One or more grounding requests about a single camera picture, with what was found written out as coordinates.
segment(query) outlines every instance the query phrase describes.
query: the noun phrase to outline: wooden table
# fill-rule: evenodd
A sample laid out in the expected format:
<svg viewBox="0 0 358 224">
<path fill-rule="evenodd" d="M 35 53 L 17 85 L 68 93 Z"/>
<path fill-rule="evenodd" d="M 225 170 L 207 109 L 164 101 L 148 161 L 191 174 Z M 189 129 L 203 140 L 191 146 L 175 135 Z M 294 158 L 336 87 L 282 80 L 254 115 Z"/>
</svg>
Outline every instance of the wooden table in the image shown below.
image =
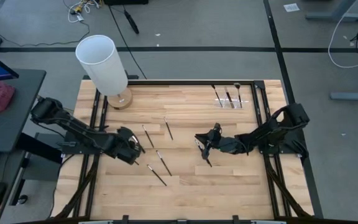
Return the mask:
<svg viewBox="0 0 358 224">
<path fill-rule="evenodd" d="M 265 85 L 273 113 L 286 105 L 282 85 L 280 80 L 265 80 Z M 230 220 L 233 215 L 238 215 L 240 219 L 273 218 L 264 160 L 258 150 L 247 156 L 213 149 L 209 157 L 213 167 L 210 167 L 202 160 L 194 142 L 196 133 L 207 133 L 216 122 L 221 124 L 223 136 L 249 133 L 257 128 L 250 88 L 241 88 L 241 98 L 245 101 L 243 109 L 218 107 L 215 93 L 209 85 L 137 85 L 130 89 L 134 101 L 129 108 L 122 111 L 108 108 L 107 131 L 115 132 L 120 126 L 133 130 L 146 154 L 138 158 L 139 166 L 101 156 L 92 220 L 120 220 L 123 215 L 129 215 L 131 220 Z M 224 95 L 223 86 L 216 89 Z M 74 116 L 88 124 L 95 91 L 90 80 L 82 81 Z M 237 96 L 234 87 L 230 86 L 229 91 L 232 97 Z M 170 125 L 173 141 L 163 117 Z M 155 149 L 142 129 L 143 124 Z M 173 176 L 169 176 L 156 149 Z M 288 190 L 308 213 L 313 214 L 301 161 L 295 154 L 282 154 L 280 157 Z M 52 215 L 61 211 L 75 192 L 82 158 L 82 155 L 76 155 L 62 167 Z M 162 177 L 167 187 L 153 175 L 147 164 Z M 280 214 L 283 215 L 277 188 L 276 192 Z M 86 194 L 80 214 L 85 209 L 85 198 Z"/>
</svg>

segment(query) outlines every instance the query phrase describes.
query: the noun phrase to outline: lamp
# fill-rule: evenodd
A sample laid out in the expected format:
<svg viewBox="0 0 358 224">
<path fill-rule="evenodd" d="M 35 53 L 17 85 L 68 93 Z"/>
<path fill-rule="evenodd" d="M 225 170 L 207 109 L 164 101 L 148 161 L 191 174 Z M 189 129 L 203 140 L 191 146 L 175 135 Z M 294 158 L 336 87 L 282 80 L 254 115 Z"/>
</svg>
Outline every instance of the lamp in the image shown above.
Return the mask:
<svg viewBox="0 0 358 224">
<path fill-rule="evenodd" d="M 116 46 L 109 37 L 93 35 L 83 39 L 77 45 L 75 55 L 114 109 L 122 110 L 132 103 L 132 93 L 127 88 L 127 75 Z"/>
</svg>

